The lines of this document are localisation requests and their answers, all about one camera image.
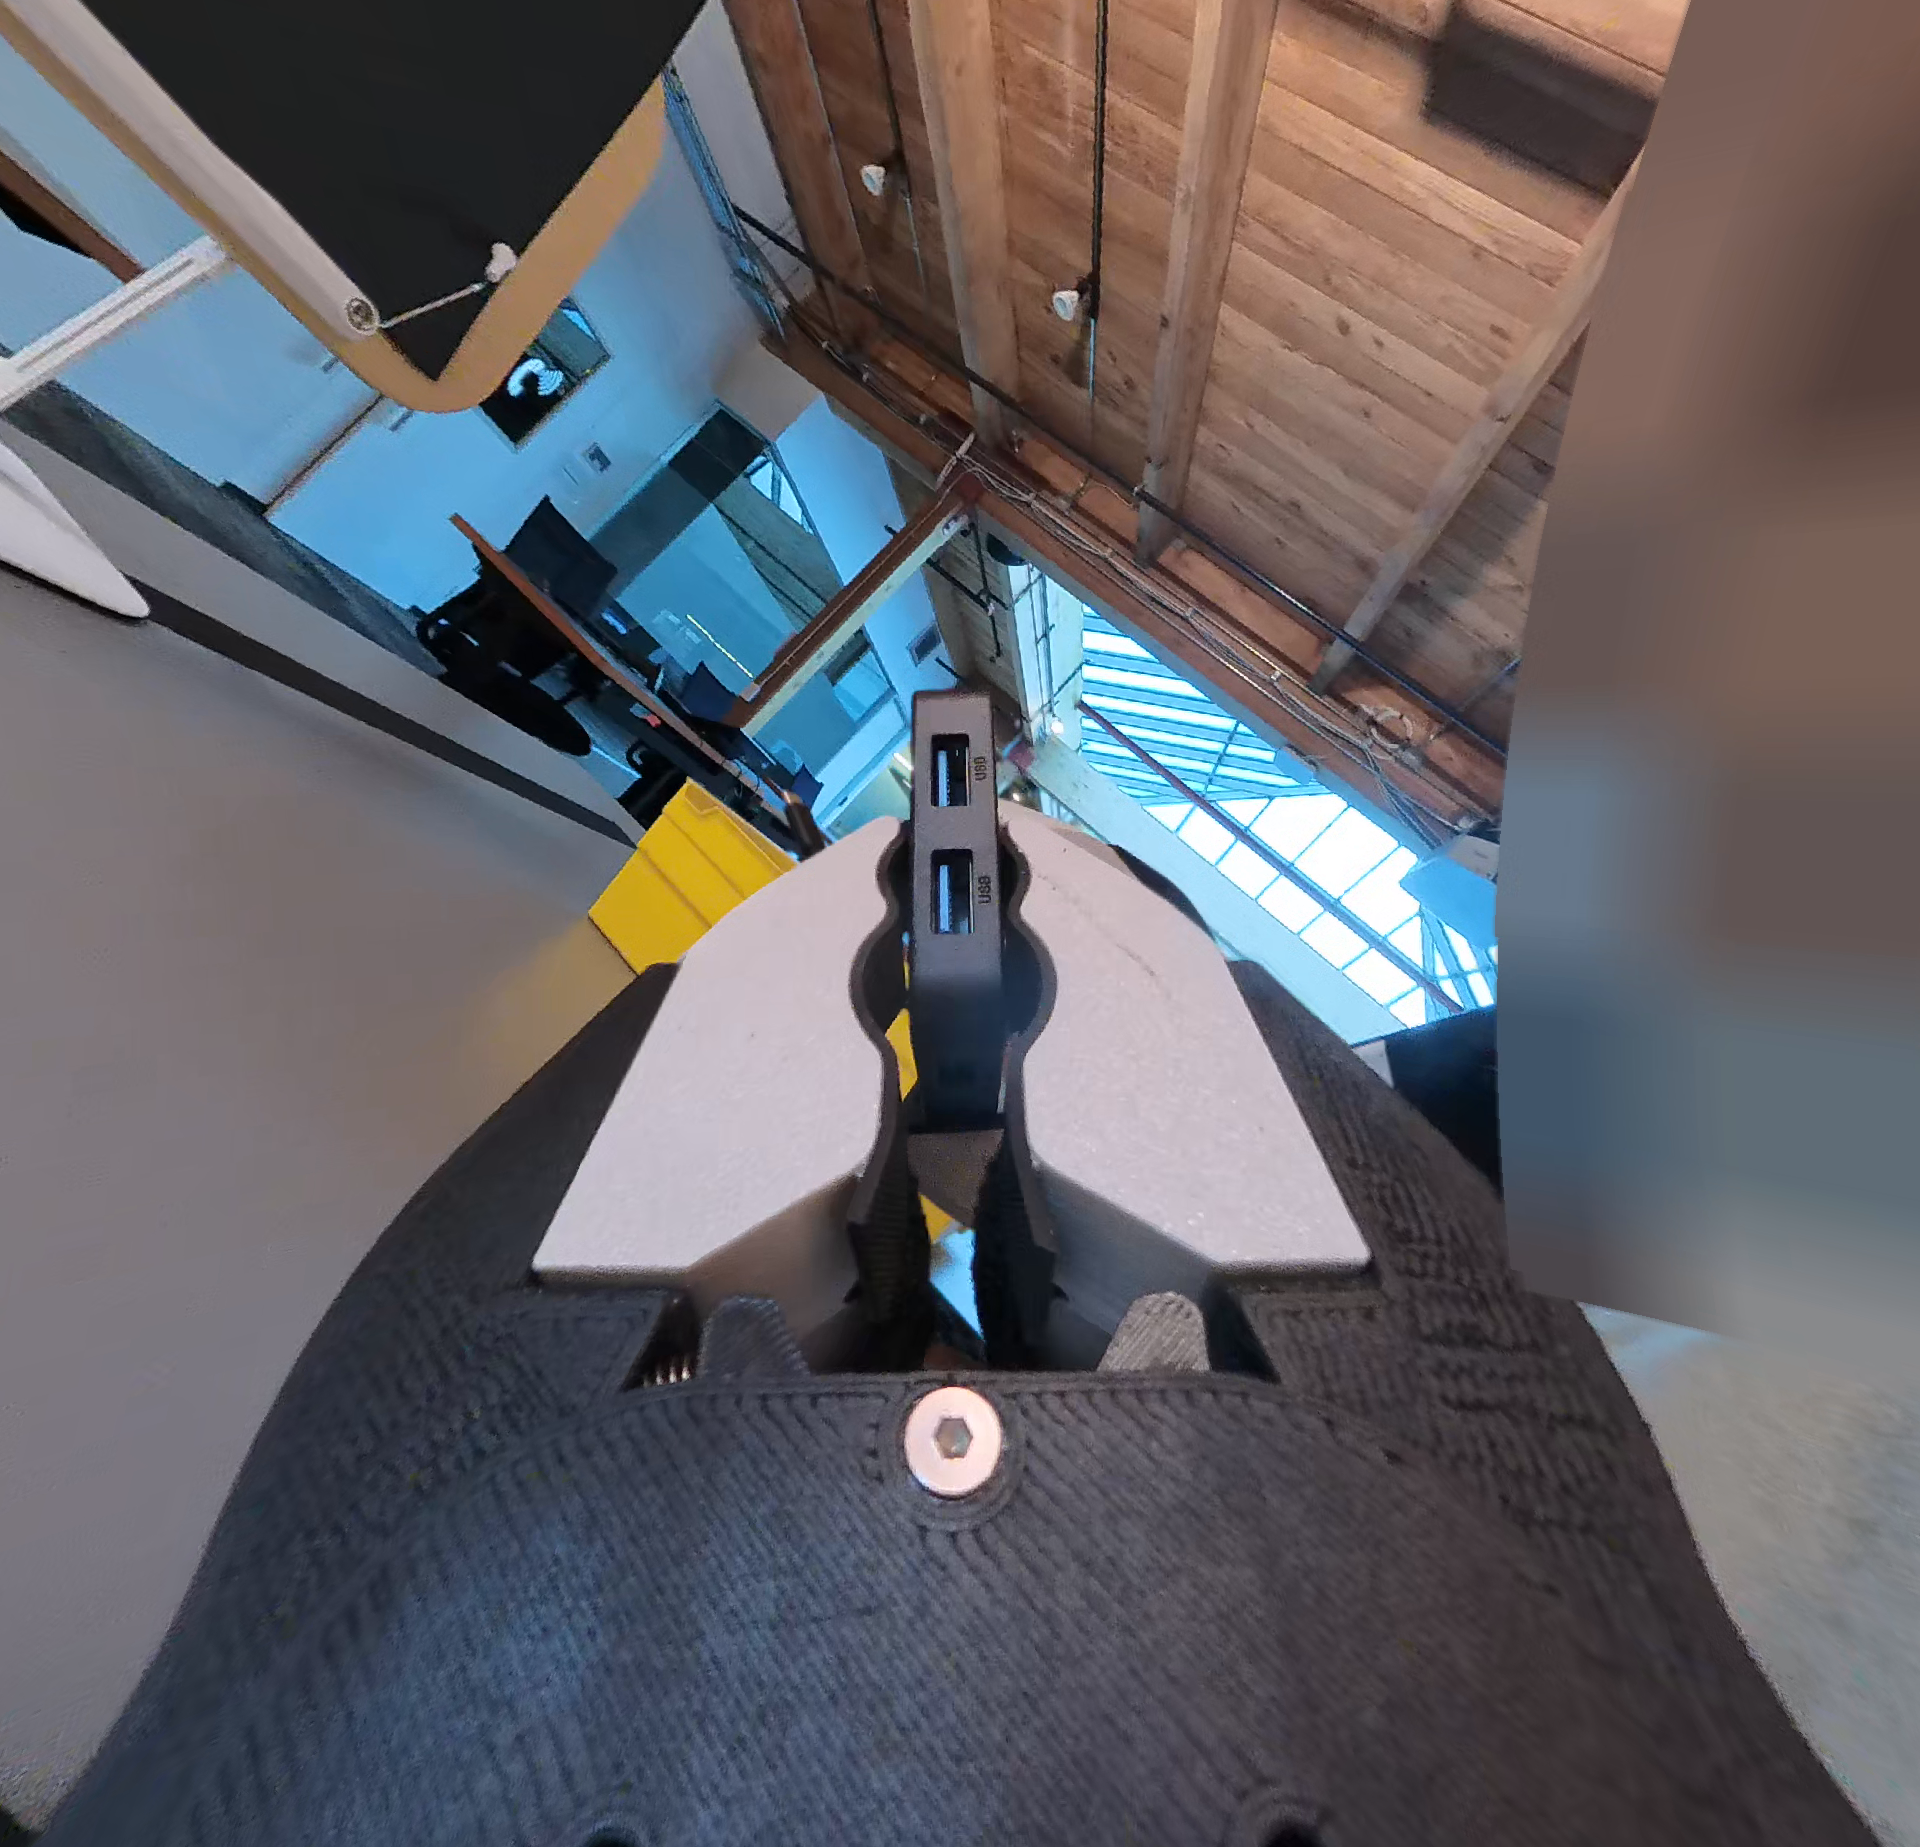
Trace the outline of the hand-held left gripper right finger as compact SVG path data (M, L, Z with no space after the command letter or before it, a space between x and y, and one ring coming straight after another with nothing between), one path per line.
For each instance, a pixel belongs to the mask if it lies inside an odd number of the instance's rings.
M1050 970L1021 1067L1060 1311L1154 1292L1356 1281L1375 1253L1231 959L1107 844L1021 803L1021 922Z

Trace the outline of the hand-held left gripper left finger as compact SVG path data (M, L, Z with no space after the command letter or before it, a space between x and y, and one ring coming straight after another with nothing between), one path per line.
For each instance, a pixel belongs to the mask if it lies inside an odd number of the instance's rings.
M849 1314L847 1213L901 1099L895 1047L855 1013L855 957L902 829L855 829L690 948L540 1239L540 1284Z

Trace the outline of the yellow plastic bin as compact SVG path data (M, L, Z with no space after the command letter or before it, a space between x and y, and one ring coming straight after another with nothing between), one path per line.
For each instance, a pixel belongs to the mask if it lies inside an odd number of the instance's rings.
M595 905L592 922L632 969L669 966L676 975L725 915L804 861L687 785Z

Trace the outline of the black square hdmi adapter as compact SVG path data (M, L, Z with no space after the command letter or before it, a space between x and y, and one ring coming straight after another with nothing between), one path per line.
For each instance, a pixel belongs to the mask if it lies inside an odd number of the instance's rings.
M1004 1124L1007 1059L1040 1013L1021 923L1030 866L1002 815L991 693L916 697L907 861L907 1013L919 1136Z

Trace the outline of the black office chair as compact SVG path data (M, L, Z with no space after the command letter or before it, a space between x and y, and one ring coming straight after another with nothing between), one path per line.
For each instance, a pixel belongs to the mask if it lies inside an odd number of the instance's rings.
M586 758L592 732L575 702L601 677L540 626L510 588L476 562L475 581L421 616L416 636L440 664L440 681L551 749Z

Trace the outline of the wooden desk with black legs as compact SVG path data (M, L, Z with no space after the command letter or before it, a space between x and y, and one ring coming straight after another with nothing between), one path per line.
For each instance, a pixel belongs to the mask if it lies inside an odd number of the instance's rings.
M672 730L684 746L695 749L702 760L716 771L729 774L738 785L748 787L763 800L768 813L787 825L797 854L814 854L829 847L829 835L817 825L811 803L793 787L776 782L775 770L756 749L746 753L751 743L744 735L716 724L695 724L659 686L650 686L626 660L619 660L587 624L556 603L465 516L453 514L451 526L469 542L476 560L510 588L536 613L540 626L564 641L571 653L626 693L642 714L660 723L664 730Z

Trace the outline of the black desk monitor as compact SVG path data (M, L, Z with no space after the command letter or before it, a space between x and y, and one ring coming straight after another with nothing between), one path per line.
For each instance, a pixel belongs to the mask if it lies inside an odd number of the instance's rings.
M605 611L615 564L586 537L553 500L542 497L505 547L506 558L575 618Z

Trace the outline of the black phone sign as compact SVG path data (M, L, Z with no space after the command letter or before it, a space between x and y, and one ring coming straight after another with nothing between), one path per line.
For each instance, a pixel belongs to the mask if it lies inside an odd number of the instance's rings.
M515 366L487 394L479 411L508 443L519 447L609 359L611 350L605 338L579 301L569 295L536 338L523 347Z

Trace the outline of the black board with tan edge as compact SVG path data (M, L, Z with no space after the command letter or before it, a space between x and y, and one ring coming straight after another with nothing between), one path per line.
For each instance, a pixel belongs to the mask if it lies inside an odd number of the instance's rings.
M4 36L377 394L481 404L647 190L708 0L4 0Z

